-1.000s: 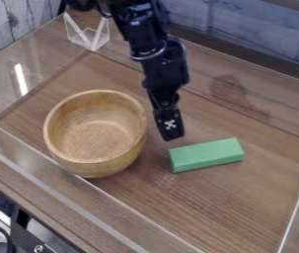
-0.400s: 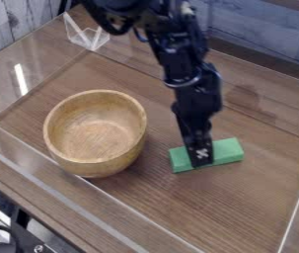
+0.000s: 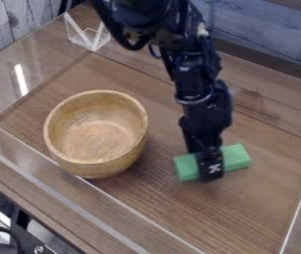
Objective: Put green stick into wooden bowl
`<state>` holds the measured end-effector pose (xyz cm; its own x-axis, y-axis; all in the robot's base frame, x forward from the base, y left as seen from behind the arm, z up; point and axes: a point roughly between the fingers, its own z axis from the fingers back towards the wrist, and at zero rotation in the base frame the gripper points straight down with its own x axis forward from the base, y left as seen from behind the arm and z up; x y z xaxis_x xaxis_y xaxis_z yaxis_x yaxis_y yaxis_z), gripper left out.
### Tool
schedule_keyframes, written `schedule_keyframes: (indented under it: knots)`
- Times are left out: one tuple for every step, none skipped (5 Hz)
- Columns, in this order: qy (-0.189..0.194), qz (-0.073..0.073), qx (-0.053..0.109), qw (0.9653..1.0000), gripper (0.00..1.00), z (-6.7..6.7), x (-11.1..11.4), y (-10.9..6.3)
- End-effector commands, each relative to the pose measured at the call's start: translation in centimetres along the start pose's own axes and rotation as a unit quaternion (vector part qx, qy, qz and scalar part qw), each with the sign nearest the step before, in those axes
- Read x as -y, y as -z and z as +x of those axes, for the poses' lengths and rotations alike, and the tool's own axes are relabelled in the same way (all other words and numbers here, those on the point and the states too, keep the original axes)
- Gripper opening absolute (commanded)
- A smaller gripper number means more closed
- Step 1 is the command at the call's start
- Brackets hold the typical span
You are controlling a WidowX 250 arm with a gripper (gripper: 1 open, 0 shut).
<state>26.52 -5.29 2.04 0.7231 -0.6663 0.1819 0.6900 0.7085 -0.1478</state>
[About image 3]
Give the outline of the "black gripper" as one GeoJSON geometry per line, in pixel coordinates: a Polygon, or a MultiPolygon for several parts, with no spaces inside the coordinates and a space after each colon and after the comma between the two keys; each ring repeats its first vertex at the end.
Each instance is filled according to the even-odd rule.
{"type": "Polygon", "coordinates": [[[200,181],[204,183],[221,179],[225,174],[220,146],[233,112],[233,97],[226,83],[218,79],[212,89],[208,99],[184,105],[185,115],[180,119],[188,151],[197,153],[200,181]]]}

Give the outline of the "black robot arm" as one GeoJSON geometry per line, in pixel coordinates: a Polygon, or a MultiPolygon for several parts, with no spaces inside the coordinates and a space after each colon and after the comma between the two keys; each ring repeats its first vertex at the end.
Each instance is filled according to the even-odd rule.
{"type": "Polygon", "coordinates": [[[192,0],[88,0],[121,47],[147,49],[176,84],[180,119],[198,179],[212,182],[226,172],[222,132],[232,124],[233,98],[218,79],[221,57],[192,0]]]}

